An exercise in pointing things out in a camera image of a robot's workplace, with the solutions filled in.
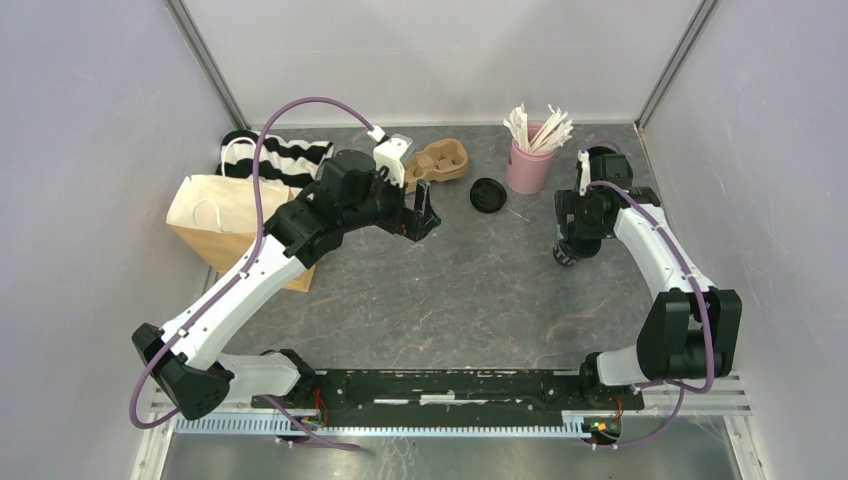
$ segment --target cable connector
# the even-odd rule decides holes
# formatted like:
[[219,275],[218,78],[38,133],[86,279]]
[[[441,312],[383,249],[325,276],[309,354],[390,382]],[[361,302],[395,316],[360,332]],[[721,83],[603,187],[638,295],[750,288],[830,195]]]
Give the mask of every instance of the cable connector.
[[383,131],[382,128],[374,125],[374,130],[368,131],[368,136],[371,137],[375,142],[380,143],[386,138],[386,132]]

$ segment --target white rope handle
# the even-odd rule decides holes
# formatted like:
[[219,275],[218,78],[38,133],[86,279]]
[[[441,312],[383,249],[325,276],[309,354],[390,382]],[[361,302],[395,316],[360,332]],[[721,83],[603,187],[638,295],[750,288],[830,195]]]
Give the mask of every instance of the white rope handle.
[[224,150],[221,152],[221,176],[222,177],[227,176],[227,172],[224,170],[226,168],[226,164],[227,164],[227,152],[230,150],[230,147],[232,147],[233,144],[235,144],[236,142],[243,142],[243,141],[250,142],[250,144],[253,145],[253,148],[254,149],[256,148],[256,142],[254,142],[253,140],[251,140],[247,137],[236,137],[236,138],[230,140],[230,143],[228,143],[227,146],[224,147]]
[[194,206],[194,210],[191,211],[191,217],[194,219],[194,226],[195,227],[198,226],[197,225],[197,207],[199,207],[203,202],[209,202],[209,203],[212,204],[213,207],[215,207],[215,221],[218,222],[218,231],[221,232],[221,233],[233,233],[229,230],[224,230],[224,228],[221,226],[221,208],[218,207],[218,204],[215,203],[215,201],[212,200],[211,198],[201,199]]

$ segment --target black and white striped towel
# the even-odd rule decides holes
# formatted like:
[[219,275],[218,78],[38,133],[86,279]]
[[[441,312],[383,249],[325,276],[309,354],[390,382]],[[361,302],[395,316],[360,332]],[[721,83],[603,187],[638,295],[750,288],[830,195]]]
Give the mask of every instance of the black and white striped towel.
[[[215,173],[249,178],[253,174],[253,152],[258,139],[259,132],[250,130],[227,134],[221,142],[221,163]],[[297,195],[315,180],[318,165],[332,156],[333,142],[286,142],[276,135],[267,135],[259,156],[259,176],[266,181],[288,185]]]

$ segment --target gray tabletop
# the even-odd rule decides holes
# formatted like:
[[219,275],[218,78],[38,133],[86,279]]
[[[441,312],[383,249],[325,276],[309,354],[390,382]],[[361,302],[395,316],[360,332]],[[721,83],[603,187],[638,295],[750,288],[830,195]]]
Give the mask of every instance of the gray tabletop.
[[[578,125],[544,191],[507,187],[495,214],[474,210],[471,184],[502,183],[511,137],[502,126],[409,127],[416,150],[443,138],[470,158],[461,179],[434,184],[442,225],[419,243],[366,228],[318,264],[308,293],[281,291],[229,343],[228,353],[292,348],[316,368],[576,368],[586,354],[633,344],[652,299],[624,246],[564,268],[552,258],[553,193],[572,188],[579,148],[613,141],[636,185],[655,186],[629,125]],[[362,129],[278,132],[370,152]]]

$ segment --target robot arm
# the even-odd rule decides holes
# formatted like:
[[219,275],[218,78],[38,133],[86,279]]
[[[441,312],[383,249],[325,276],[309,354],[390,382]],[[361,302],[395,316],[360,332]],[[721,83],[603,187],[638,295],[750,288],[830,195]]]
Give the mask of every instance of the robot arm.
[[[214,410],[225,399],[259,394],[285,395],[300,378],[295,363],[281,353],[226,355],[232,336],[285,284],[342,244],[345,233],[376,225],[413,241],[441,220],[430,206],[429,184],[419,182],[413,208],[404,205],[401,158],[410,146],[395,136],[365,153],[343,150],[319,168],[316,181],[265,223],[265,237],[249,273],[241,262],[191,307],[161,329],[144,324],[133,343],[147,363],[174,334],[180,338],[151,375],[189,420]],[[250,257],[254,246],[245,252]],[[234,277],[241,279],[215,302],[189,332],[182,325]]]
[[[590,354],[581,374],[590,386],[704,378],[707,356],[701,329],[689,328],[694,319],[710,322],[715,376],[728,375],[742,310],[739,296],[733,290],[716,288],[695,267],[668,228],[657,195],[650,188],[632,186],[633,171],[624,155],[595,147],[580,152],[577,170],[574,190],[561,190],[555,196],[559,226],[554,257],[570,267],[595,256],[604,239],[618,238],[633,255],[654,299],[636,344]],[[598,181],[623,189],[656,224],[614,189],[593,183]],[[676,246],[676,252],[658,235],[659,229]],[[691,274],[684,271],[681,261]],[[705,297],[708,319],[699,314],[690,275]]]

